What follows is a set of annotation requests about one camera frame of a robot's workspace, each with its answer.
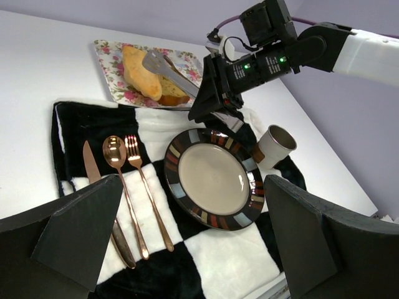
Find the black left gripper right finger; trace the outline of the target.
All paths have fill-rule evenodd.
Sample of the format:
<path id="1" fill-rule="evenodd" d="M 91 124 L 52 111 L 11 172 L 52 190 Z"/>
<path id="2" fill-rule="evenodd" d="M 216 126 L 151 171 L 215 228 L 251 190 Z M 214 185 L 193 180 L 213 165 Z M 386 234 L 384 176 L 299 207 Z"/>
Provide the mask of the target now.
<path id="1" fill-rule="evenodd" d="M 264 190 L 292 298 L 398 298 L 398 224 L 277 175 L 266 176 Z"/>

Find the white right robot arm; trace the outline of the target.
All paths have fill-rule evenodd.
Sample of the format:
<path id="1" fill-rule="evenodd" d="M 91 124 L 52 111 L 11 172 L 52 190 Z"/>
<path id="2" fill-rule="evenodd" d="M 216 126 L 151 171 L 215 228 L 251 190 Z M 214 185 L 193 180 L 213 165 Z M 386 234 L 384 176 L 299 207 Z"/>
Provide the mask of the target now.
<path id="1" fill-rule="evenodd" d="M 284 1 L 240 15 L 249 55 L 204 58 L 188 118 L 238 117 L 241 94 L 301 67 L 398 85 L 398 40 L 329 22 L 298 34 Z M 292 298 L 396 298 L 398 225 L 314 196 L 276 175 L 264 180 L 267 206 Z"/>

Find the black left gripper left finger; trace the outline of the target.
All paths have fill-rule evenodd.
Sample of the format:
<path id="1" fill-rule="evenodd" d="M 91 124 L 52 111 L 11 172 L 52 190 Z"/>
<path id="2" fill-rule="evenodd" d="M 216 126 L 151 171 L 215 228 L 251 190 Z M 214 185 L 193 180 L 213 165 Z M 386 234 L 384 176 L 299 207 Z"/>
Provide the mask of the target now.
<path id="1" fill-rule="evenodd" d="M 87 298 L 122 195 L 117 175 L 1 219 L 1 298 Z"/>

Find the light yellow bread slice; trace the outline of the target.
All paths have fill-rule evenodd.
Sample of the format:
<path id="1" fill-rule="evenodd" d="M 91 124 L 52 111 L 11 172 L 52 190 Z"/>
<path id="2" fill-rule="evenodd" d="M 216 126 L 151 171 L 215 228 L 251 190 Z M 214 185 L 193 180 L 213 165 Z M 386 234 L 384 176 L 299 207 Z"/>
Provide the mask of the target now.
<path id="1" fill-rule="evenodd" d="M 132 46 L 122 47 L 122 63 L 124 79 L 143 96 L 159 101 L 162 96 L 162 88 L 159 76 L 147 70 L 143 66 L 146 52 Z"/>

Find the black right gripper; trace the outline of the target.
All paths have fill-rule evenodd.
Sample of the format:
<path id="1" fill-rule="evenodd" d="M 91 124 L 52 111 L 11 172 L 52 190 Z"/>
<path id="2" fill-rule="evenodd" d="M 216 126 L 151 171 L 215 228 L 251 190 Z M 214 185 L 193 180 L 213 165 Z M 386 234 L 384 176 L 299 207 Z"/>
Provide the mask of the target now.
<path id="1" fill-rule="evenodd" d="M 208 55 L 203 62 L 203 79 L 188 114 L 188 119 L 196 123 L 212 113 L 226 113 L 224 104 L 229 108 L 241 108 L 243 92 L 291 73 L 291 66 L 283 49 L 263 49 L 225 65 L 228 87 L 222 93 L 222 57 Z"/>

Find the silver metal tongs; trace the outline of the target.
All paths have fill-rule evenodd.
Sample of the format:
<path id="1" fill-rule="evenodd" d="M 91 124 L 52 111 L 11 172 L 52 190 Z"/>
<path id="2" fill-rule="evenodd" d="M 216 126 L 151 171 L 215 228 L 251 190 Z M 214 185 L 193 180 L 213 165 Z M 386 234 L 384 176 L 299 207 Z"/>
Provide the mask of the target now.
<path id="1" fill-rule="evenodd" d="M 177 87 L 184 91 L 191 99 L 195 100 L 199 88 L 184 77 L 174 66 L 172 62 L 166 59 L 166 56 L 160 54 L 158 51 L 149 50 L 145 55 L 142 65 L 148 71 L 161 75 Z M 228 116 L 226 112 L 216 110 L 215 112 L 207 112 L 206 115 L 213 115 L 222 121 L 231 131 L 237 133 L 243 126 L 244 122 L 235 116 Z"/>

